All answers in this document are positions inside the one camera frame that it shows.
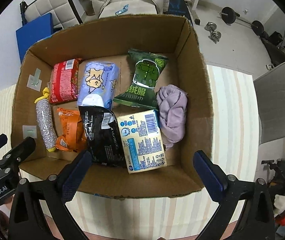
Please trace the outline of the silver scrubber with yellow handle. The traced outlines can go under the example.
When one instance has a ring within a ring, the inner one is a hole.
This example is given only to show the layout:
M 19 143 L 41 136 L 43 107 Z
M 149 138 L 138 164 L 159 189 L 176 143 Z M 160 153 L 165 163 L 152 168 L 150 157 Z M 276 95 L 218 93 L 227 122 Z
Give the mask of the silver scrubber with yellow handle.
M 57 135 L 53 125 L 51 105 L 49 102 L 50 91 L 45 87 L 42 96 L 34 101 L 38 127 L 43 138 L 43 142 L 48 152 L 56 150 Z

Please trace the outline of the orange snack packet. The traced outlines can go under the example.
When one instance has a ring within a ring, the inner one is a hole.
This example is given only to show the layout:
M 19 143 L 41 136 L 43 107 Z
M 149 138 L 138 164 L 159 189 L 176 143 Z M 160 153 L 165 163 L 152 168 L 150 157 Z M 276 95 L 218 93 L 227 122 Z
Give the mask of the orange snack packet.
M 56 140 L 56 148 L 77 153 L 85 150 L 87 141 L 80 112 L 64 108 L 58 108 L 56 111 L 62 126 L 62 135 Z

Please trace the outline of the black wipes packet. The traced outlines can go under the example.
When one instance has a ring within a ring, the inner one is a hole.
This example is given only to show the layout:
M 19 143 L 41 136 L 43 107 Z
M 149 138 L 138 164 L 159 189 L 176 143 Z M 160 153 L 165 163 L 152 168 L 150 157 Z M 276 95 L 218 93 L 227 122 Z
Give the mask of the black wipes packet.
M 94 163 L 126 166 L 117 119 L 112 111 L 99 106 L 80 106 L 87 148 Z

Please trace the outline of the red snack packet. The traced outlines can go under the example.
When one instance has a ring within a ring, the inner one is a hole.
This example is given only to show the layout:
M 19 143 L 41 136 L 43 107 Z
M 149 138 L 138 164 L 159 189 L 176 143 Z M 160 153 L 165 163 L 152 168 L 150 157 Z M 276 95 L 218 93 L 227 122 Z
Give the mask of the red snack packet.
M 50 103 L 75 101 L 78 98 L 78 72 L 82 59 L 55 64 L 50 78 Z

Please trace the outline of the yellow blue tissue pack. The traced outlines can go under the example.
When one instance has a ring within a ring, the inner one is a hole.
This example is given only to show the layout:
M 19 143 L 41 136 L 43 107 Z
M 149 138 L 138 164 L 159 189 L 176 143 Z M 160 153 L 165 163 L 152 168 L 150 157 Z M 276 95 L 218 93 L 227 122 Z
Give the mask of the yellow blue tissue pack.
M 148 110 L 117 118 L 129 173 L 167 166 L 158 111 Z

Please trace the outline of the purple grey cloth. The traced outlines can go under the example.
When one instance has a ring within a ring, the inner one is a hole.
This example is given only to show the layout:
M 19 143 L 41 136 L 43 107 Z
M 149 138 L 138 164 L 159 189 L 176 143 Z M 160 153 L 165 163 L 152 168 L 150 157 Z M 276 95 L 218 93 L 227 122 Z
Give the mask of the purple grey cloth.
M 159 122 L 165 149 L 172 148 L 185 135 L 187 93 L 175 85 L 162 86 L 156 95 Z

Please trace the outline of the grey chair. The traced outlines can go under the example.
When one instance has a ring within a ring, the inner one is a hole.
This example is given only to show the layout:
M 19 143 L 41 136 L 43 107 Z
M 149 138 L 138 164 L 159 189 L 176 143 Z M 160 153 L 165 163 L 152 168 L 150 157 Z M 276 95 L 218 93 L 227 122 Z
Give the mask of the grey chair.
M 254 81 L 260 144 L 285 138 L 285 62 Z

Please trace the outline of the light blue tissue pack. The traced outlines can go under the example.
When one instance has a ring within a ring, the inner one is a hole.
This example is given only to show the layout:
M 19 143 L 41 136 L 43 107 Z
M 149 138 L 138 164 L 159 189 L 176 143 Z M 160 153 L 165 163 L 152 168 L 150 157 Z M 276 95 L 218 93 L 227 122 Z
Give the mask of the light blue tissue pack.
M 115 63 L 106 61 L 87 62 L 77 105 L 98 106 L 111 110 L 119 74 L 120 69 Z

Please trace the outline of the blue mat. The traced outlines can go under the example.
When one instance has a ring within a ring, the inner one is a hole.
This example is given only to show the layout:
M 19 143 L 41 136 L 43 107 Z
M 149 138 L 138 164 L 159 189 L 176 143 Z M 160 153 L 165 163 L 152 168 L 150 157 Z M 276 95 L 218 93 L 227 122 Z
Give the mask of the blue mat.
M 54 33 L 51 12 L 40 16 L 16 30 L 16 40 L 20 62 L 23 62 L 27 50 L 36 42 L 50 37 Z

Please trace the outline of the green wipes packet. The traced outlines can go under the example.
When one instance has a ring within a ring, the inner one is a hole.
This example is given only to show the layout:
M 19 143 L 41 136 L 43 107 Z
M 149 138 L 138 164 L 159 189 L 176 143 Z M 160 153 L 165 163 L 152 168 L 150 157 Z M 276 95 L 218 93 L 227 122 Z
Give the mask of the green wipes packet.
M 158 103 L 154 89 L 159 76 L 168 63 L 168 58 L 137 49 L 130 49 L 128 54 L 135 67 L 132 83 L 113 101 L 130 107 L 157 109 Z

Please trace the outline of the white cushioned chair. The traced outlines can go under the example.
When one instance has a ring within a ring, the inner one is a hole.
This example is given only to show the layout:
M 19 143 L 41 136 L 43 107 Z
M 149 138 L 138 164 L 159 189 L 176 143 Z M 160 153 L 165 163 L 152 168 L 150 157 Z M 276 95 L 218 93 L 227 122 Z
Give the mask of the white cushioned chair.
M 22 1 L 19 7 L 23 25 L 48 13 L 52 15 L 55 30 L 83 23 L 73 0 L 35 0 L 30 4 Z

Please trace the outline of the chrome dumbbell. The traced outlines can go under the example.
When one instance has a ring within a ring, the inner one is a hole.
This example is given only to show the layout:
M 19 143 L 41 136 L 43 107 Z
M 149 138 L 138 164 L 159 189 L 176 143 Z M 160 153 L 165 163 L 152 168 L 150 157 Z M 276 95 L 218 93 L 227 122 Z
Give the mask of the chrome dumbbell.
M 217 43 L 220 41 L 222 34 L 217 30 L 217 25 L 213 22 L 208 22 L 204 27 L 206 31 L 210 32 L 209 39 Z

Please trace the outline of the barbell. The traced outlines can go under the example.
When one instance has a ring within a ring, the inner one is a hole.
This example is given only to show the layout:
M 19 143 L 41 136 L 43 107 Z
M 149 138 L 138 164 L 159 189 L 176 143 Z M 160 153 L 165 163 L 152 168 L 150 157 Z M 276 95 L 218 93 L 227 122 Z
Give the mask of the barbell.
M 261 36 L 264 33 L 264 26 L 260 21 L 248 22 L 240 18 L 240 14 L 234 11 L 231 7 L 224 7 L 219 13 L 223 22 L 226 24 L 233 24 L 236 20 L 250 25 L 251 29 L 257 36 Z

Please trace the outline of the white padded bench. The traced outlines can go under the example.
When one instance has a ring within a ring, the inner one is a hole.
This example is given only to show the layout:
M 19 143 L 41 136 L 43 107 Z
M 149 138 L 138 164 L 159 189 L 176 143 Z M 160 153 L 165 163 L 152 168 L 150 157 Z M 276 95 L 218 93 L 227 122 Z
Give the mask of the white padded bench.
M 142 0 L 130 0 L 109 3 L 100 13 L 99 18 L 139 14 L 157 14 L 153 3 Z

